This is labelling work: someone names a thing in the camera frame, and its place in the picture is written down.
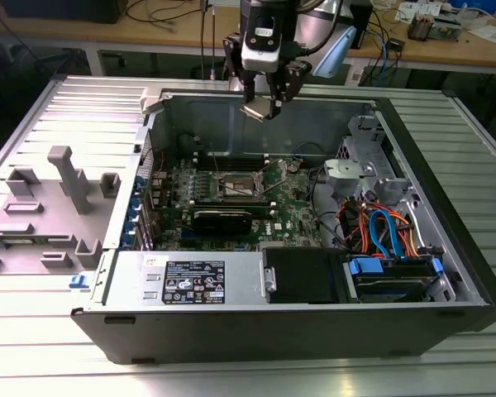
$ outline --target blue drive bracket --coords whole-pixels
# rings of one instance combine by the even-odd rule
[[[349,261],[351,275],[364,273],[384,273],[384,268],[379,258],[359,257]]]
[[[349,269],[351,275],[368,275],[368,274],[383,274],[384,267],[379,258],[368,258],[365,256],[357,256],[349,261]],[[437,275],[444,273],[443,264],[437,258],[432,258],[432,266]]]

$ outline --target electronic components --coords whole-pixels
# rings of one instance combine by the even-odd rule
[[[237,236],[249,234],[252,216],[236,211],[197,211],[191,224],[200,236]]]
[[[216,162],[218,173],[207,170],[209,156],[198,157],[197,165],[188,159],[165,164],[156,184],[160,189],[153,190],[156,198],[165,198],[154,210],[161,228],[157,249],[257,251],[269,245],[321,245],[304,194],[308,170],[298,160],[265,158],[263,166],[250,159],[217,157]]]
[[[443,274],[433,256],[406,259],[353,257],[349,268],[357,297],[362,303],[420,302]]]

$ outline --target wire bundle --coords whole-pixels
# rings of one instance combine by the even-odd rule
[[[385,207],[384,205],[378,203],[358,203],[356,206],[350,201],[345,201],[340,208],[340,211],[336,215],[336,219],[340,221],[341,215],[346,209],[355,210],[358,213],[358,227],[352,230],[346,237],[345,243],[349,249],[352,251],[362,251],[365,254],[371,255],[373,257],[385,258],[385,254],[381,252],[377,246],[370,244],[372,231],[368,226],[371,214],[374,211],[382,210],[386,212],[391,220],[395,223],[397,228],[398,239],[402,242],[404,247],[405,256],[415,257],[419,256],[417,253],[417,248],[413,242],[413,227],[411,223],[403,217],[400,213],[392,210],[391,208]],[[389,223],[385,218],[378,218],[382,220],[383,223]],[[360,234],[360,239],[354,246],[350,246],[355,235]],[[383,241],[384,237],[389,234],[389,225],[386,226],[383,233],[381,234],[380,242]]]
[[[369,22],[370,28],[366,31],[366,33],[369,33],[372,35],[374,38],[380,41],[381,45],[378,45],[375,42],[375,45],[377,48],[380,50],[380,54],[377,58],[377,60],[374,62],[373,67],[369,72],[365,73],[365,78],[362,80],[362,82],[359,84],[360,86],[364,85],[367,80],[370,81],[371,84],[374,83],[374,80],[376,80],[376,83],[374,85],[378,85],[378,83],[387,77],[387,72],[391,69],[393,69],[393,73],[391,74],[391,77],[393,77],[397,73],[397,68],[398,68],[398,61],[400,60],[400,57],[402,55],[402,52],[397,52],[394,51],[395,53],[395,62],[393,62],[390,66],[388,66],[388,59],[389,59],[389,47],[388,47],[388,42],[390,40],[389,37],[389,32],[382,26],[382,22],[379,18],[379,14],[376,11],[373,11],[373,15],[375,16],[376,20],[378,23],[374,22]],[[382,69],[375,73],[375,69],[377,65],[380,62],[380,59],[383,59],[383,66]]]

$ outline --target circuit board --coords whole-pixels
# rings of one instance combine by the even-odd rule
[[[320,246],[321,237],[318,222],[314,219],[308,202],[308,170],[289,167],[291,159],[282,159],[280,167],[270,166],[260,177],[261,189],[268,192],[260,197],[266,206],[259,202],[235,204],[239,199],[245,202],[250,193],[247,180],[256,173],[246,171],[221,172],[221,180],[226,181],[222,191],[232,200],[228,210],[239,210],[253,215],[249,234],[240,236],[202,237],[192,236],[191,218],[197,211],[195,197],[199,198],[200,209],[206,203],[221,202],[218,197],[221,184],[217,173],[196,170],[187,160],[165,170],[163,192],[156,202],[155,211],[160,219],[161,232],[156,239],[155,249],[159,251],[260,251],[267,246]]]

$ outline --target warning label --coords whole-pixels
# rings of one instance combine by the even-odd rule
[[[224,261],[171,261],[165,267],[165,304],[223,304]]]

